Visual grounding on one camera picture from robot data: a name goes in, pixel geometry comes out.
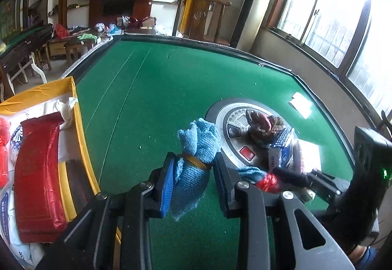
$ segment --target window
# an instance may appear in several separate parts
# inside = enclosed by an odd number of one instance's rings
[[[275,27],[277,33],[331,70],[376,124],[382,110],[391,119],[392,0],[281,3],[283,6],[278,9],[281,14],[269,27]]]
[[[358,59],[348,79],[360,90],[378,114],[392,110],[392,54],[389,26],[392,26],[391,4],[372,0],[372,19]]]

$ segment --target green cloth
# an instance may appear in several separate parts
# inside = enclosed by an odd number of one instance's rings
[[[77,84],[91,163],[101,189],[112,194],[147,180],[167,152],[181,152],[179,129],[232,97],[278,112],[299,138],[320,146],[324,172],[351,180],[350,161],[333,126],[316,104],[304,119],[289,104],[295,92],[312,101],[293,77],[269,67],[206,50],[132,41],[113,44]],[[319,198],[308,204],[326,206]],[[239,223],[223,217],[210,178],[198,208],[180,221],[170,215],[150,220],[154,269],[235,269]]]
[[[93,34],[83,34],[81,36],[78,36],[79,40],[83,40],[83,39],[94,39],[95,42],[97,42],[97,36],[93,35]]]
[[[12,38],[6,45],[7,47],[5,48],[5,51],[3,51],[0,54],[0,58],[4,56],[7,52],[9,52],[14,46],[19,44],[21,41],[23,41],[26,37],[36,33],[37,31],[41,30],[44,27],[38,27],[29,31],[21,32],[20,34],[16,35],[14,38]]]

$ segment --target red bag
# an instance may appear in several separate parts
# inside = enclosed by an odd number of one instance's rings
[[[9,134],[10,123],[0,117],[0,188],[8,182],[8,152],[7,143],[11,135]]]
[[[60,112],[21,123],[23,140],[15,165],[15,215],[24,243],[54,242],[67,227],[58,180]]]
[[[57,38],[62,39],[69,36],[68,30],[61,26],[59,23],[56,24],[56,35]]]
[[[265,177],[262,180],[258,181],[255,185],[263,192],[274,193],[274,194],[280,192],[278,179],[274,174],[271,173],[267,173]]]

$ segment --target black button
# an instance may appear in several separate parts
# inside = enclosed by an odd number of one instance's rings
[[[227,135],[229,139],[240,138],[242,136],[240,128],[232,124],[227,124]]]

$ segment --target blue cloth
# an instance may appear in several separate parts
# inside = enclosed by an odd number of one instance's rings
[[[252,183],[257,183],[267,174],[264,170],[254,166],[241,167],[238,168],[237,171],[242,180],[250,181]]]
[[[356,270],[366,270],[376,257],[377,249],[368,247],[362,258],[354,265]]]
[[[193,121],[186,131],[179,130],[177,136],[183,153],[193,155],[205,164],[211,164],[220,150],[220,135],[215,124],[202,118]],[[197,207],[207,188],[209,177],[210,170],[202,170],[183,158],[179,159],[174,167],[171,199],[171,211],[175,220]]]

